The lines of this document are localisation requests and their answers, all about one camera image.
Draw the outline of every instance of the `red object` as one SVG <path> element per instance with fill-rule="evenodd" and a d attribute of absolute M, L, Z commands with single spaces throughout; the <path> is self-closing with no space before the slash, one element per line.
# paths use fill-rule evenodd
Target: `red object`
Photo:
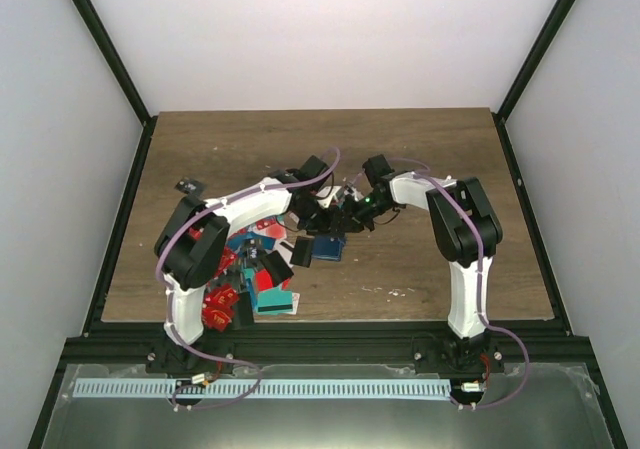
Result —
<path fill-rule="evenodd" d="M 213 277 L 215 278 L 222 274 L 222 272 L 231 264 L 233 264 L 233 261 L 235 261 L 237 258 L 238 255 L 227 246 L 225 246 L 224 252 L 222 253 L 222 258 L 220 259 L 220 264 L 218 265 L 218 270 Z"/>
<path fill-rule="evenodd" d="M 231 306 L 238 302 L 239 299 L 240 296 L 230 284 L 216 287 L 204 298 L 202 322 L 209 329 L 224 331 L 233 318 Z"/>
<path fill-rule="evenodd" d="M 225 310 L 220 307 L 205 307 L 202 310 L 202 322 L 209 329 L 217 329 L 222 332 L 231 322 L 233 317 L 233 311 L 231 309 Z"/>
<path fill-rule="evenodd" d="M 208 294 L 207 297 L 204 298 L 204 303 L 207 306 L 222 306 L 231 308 L 236 302 L 240 300 L 240 296 L 238 293 L 233 290 L 229 284 L 225 284 L 217 288 L 211 294 Z"/>
<path fill-rule="evenodd" d="M 194 229 L 193 227 L 190 227 L 187 230 L 187 234 L 189 234 L 189 236 L 191 236 L 196 241 L 200 239 L 200 237 L 202 237 L 202 232 L 200 232 L 198 229 Z"/>
<path fill-rule="evenodd" d="M 237 232 L 234 232 L 233 234 L 231 234 L 229 236 L 229 239 L 233 239 L 236 236 L 239 236 L 240 234 L 246 234 L 247 232 L 249 232 L 249 229 L 247 229 L 246 227 L 243 227 L 242 229 L 238 230 Z"/>
<path fill-rule="evenodd" d="M 274 224 L 277 224 L 278 220 L 275 217 L 267 217 L 266 219 L 261 219 L 258 222 L 256 222 L 256 228 L 257 229 L 266 229 L 269 226 L 273 226 Z"/>
<path fill-rule="evenodd" d="M 269 275 L 266 269 L 262 269 L 261 271 L 256 272 L 254 281 L 256 283 L 256 289 L 258 289 L 258 292 L 267 291 L 273 288 L 273 280 L 271 279 L 271 275 Z"/>

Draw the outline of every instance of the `cable tray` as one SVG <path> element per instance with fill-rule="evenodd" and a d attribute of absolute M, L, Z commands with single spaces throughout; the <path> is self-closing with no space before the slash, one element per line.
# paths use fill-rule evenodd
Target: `cable tray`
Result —
<path fill-rule="evenodd" d="M 175 379 L 80 378 L 76 398 L 169 398 Z M 253 381 L 219 379 L 206 388 L 189 387 L 178 398 L 231 399 L 247 391 Z M 410 399 L 448 401 L 451 382 L 441 379 L 265 379 L 247 399 Z"/>

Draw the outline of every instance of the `wire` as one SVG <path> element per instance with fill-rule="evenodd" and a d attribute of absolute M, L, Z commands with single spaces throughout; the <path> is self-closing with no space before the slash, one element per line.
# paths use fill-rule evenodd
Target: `wire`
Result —
<path fill-rule="evenodd" d="M 377 222 L 377 221 L 373 221 L 373 223 L 376 226 L 386 226 L 387 224 L 389 224 L 390 222 L 393 222 L 393 220 L 398 217 L 400 215 L 400 211 L 399 210 L 394 210 L 395 214 L 393 216 L 391 216 L 391 219 L 389 219 L 388 221 L 384 221 L 384 222 Z"/>
<path fill-rule="evenodd" d="M 423 162 L 416 161 L 414 159 L 393 158 L 389 160 L 398 161 L 398 162 L 409 162 L 409 163 L 421 166 L 426 171 L 426 173 L 422 171 L 420 171 L 419 173 L 415 172 L 414 177 L 420 177 L 429 181 L 433 185 L 433 187 L 435 187 L 436 190 L 442 195 L 442 197 L 445 198 L 445 200 L 449 203 L 449 205 L 458 213 L 458 215 L 462 218 L 465 224 L 469 227 L 469 230 L 473 234 L 473 237 L 476 240 L 476 243 L 478 245 L 477 293 L 476 293 L 478 318 L 480 319 L 482 324 L 490 331 L 505 334 L 509 336 L 511 339 L 513 339 L 516 342 L 516 344 L 518 344 L 518 346 L 520 347 L 520 350 L 522 351 L 522 355 L 524 357 L 524 375 L 522 376 L 522 380 L 520 381 L 520 384 L 518 385 L 518 387 L 511 394 L 508 394 L 502 399 L 499 399 L 494 402 L 490 402 L 488 404 L 483 404 L 481 406 L 469 406 L 469 405 L 465 406 L 464 404 L 461 404 L 458 401 L 456 401 L 453 397 L 451 397 L 451 402 L 456 406 L 458 406 L 459 408 L 466 407 L 472 410 L 490 409 L 492 407 L 496 407 L 501 404 L 504 404 L 505 402 L 510 401 L 511 399 L 516 397 L 518 394 L 520 394 L 522 392 L 522 389 L 526 385 L 527 380 L 529 379 L 529 372 L 530 372 L 529 352 L 527 351 L 527 347 L 522 342 L 522 339 L 520 339 L 515 333 L 513 333 L 509 329 L 492 325 L 482 311 L 482 281 L 483 281 L 482 280 L 482 266 L 483 266 L 482 260 L 484 255 L 484 244 L 482 243 L 482 237 L 480 237 L 478 228 L 475 226 L 473 221 L 469 218 L 469 216 L 464 211 L 464 209 L 462 209 L 462 207 L 460 207 L 460 205 L 455 201 L 455 199 L 453 199 L 453 197 L 451 197 L 451 195 L 446 191 L 446 189 L 442 187 L 438 183 L 438 181 L 436 181 L 433 177 L 429 176 L 429 172 L 431 170 L 429 166 L 427 166 Z"/>
<path fill-rule="evenodd" d="M 291 232 L 300 232 L 302 229 L 291 229 L 290 227 L 285 226 L 282 222 L 276 220 L 276 224 L 278 224 L 279 226 L 284 227 L 287 231 L 291 231 Z"/>
<path fill-rule="evenodd" d="M 235 201 L 238 201 L 240 199 L 243 199 L 247 196 L 253 195 L 253 194 L 257 194 L 263 190 L 271 190 L 271 189 L 293 189 L 296 187 L 304 187 L 304 186 L 308 186 L 310 184 L 314 184 L 318 181 L 321 181 L 322 179 L 326 178 L 329 174 L 332 174 L 333 171 L 335 170 L 335 168 L 338 166 L 338 162 L 340 162 L 340 149 L 338 149 L 337 147 L 332 148 L 332 150 L 335 152 L 335 160 L 333 161 L 333 163 L 331 164 L 331 166 L 329 166 L 329 168 L 322 174 L 320 174 L 318 177 L 315 177 L 313 179 L 309 179 L 308 181 L 301 181 L 301 182 L 294 182 L 294 183 L 290 183 L 290 184 L 282 184 L 282 183 L 277 183 L 277 184 L 268 184 L 268 185 L 256 185 L 256 186 L 252 186 L 249 188 L 246 188 L 242 191 L 236 192 L 234 194 L 229 195 L 226 198 L 226 204 L 231 204 Z M 167 320 L 166 320 L 166 327 L 169 329 L 169 331 L 171 332 L 171 335 L 173 336 L 173 339 L 180 344 L 182 347 L 184 347 L 187 351 L 189 351 L 190 353 L 202 358 L 202 359 L 206 359 L 209 361 L 215 361 L 215 362 L 223 362 L 223 363 L 228 363 L 228 364 L 234 364 L 234 365 L 238 365 L 238 366 L 245 366 L 245 367 L 250 367 L 252 369 L 255 369 L 257 371 L 257 375 L 256 375 L 256 381 L 255 383 L 244 393 L 240 394 L 238 397 L 235 397 L 233 399 L 229 399 L 227 401 L 224 401 L 222 403 L 218 403 L 218 404 L 214 404 L 214 405 L 210 405 L 210 406 L 203 406 L 201 407 L 200 405 L 196 406 L 194 409 L 211 409 L 211 408 L 216 408 L 216 407 L 223 407 L 223 406 L 229 406 L 231 404 L 234 404 L 238 401 L 241 401 L 242 399 L 246 398 L 247 396 L 249 396 L 250 394 L 252 394 L 253 392 L 256 391 L 256 389 L 258 388 L 258 386 L 260 385 L 260 382 L 262 381 L 262 371 L 261 369 L 254 363 L 252 362 L 248 362 L 248 361 L 242 361 L 239 359 L 227 359 L 224 357 L 219 357 L 219 356 L 214 356 L 212 354 L 206 354 L 204 352 L 201 352 L 197 349 L 195 349 L 194 347 L 191 347 L 189 345 L 189 343 L 187 343 L 182 336 L 180 336 L 178 330 L 176 329 L 175 326 L 175 322 L 174 322 L 174 314 L 173 314 L 173 299 L 174 299 L 174 290 L 171 287 L 171 285 L 169 284 L 169 282 L 165 279 L 165 275 L 162 272 L 162 269 L 164 267 L 164 263 L 167 260 L 167 256 L 169 255 L 169 252 L 171 252 L 171 250 L 173 249 L 173 247 L 176 245 L 176 243 L 178 242 L 178 239 L 180 239 L 188 230 L 190 227 L 192 227 L 195 223 L 197 223 L 198 221 L 200 221 L 201 219 L 203 219 L 204 217 L 208 216 L 209 214 L 212 214 L 214 211 L 217 211 L 218 209 L 220 209 L 221 207 L 223 207 L 223 203 L 219 202 L 216 204 L 211 205 L 210 207 L 206 208 L 205 210 L 203 210 L 202 212 L 199 212 L 198 214 L 196 214 L 195 216 L 191 217 L 180 229 L 178 229 L 176 231 L 176 233 L 171 237 L 171 239 L 169 239 L 169 242 L 167 242 L 167 245 L 165 246 L 165 248 L 163 249 L 162 253 L 160 254 L 160 257 L 158 257 L 158 263 L 156 264 L 156 270 L 155 270 L 155 276 L 156 279 L 158 280 L 158 282 L 163 283 L 166 287 L 167 287 Z"/>
<path fill-rule="evenodd" d="M 489 376 L 491 375 L 491 366 L 489 365 L 489 357 L 486 354 L 480 354 L 480 360 L 484 362 L 484 384 L 485 388 L 489 388 Z"/>

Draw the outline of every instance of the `wooden tabletop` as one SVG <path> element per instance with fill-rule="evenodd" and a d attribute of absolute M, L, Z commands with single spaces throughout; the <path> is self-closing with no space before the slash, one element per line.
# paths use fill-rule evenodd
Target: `wooden tabletop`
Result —
<path fill-rule="evenodd" d="M 424 161 L 436 177 L 478 177 L 504 231 L 489 276 L 489 317 L 553 316 L 489 110 L 403 109 L 161 114 L 103 319 L 163 320 L 153 245 L 183 196 L 174 189 L 180 179 L 202 181 L 203 197 L 218 197 L 329 146 L 342 151 L 337 181 L 380 153 Z M 294 270 L 297 315 L 262 320 L 446 319 L 449 312 L 449 266 L 428 214 L 416 208 L 371 233 L 348 235 L 340 263 L 314 260 Z"/>

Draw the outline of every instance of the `teal object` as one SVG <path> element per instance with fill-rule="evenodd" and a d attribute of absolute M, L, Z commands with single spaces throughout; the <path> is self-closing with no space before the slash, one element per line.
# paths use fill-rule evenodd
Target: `teal object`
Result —
<path fill-rule="evenodd" d="M 242 274 L 244 275 L 244 281 L 247 284 L 249 297 L 251 297 L 251 307 L 253 307 L 253 310 L 255 311 L 256 307 L 258 306 L 258 298 L 256 297 L 256 291 L 253 288 L 253 278 L 256 275 L 256 271 L 255 269 L 244 268 L 242 270 Z"/>
<path fill-rule="evenodd" d="M 283 291 L 282 285 L 258 294 L 258 314 L 282 314 L 293 310 L 293 292 Z"/>

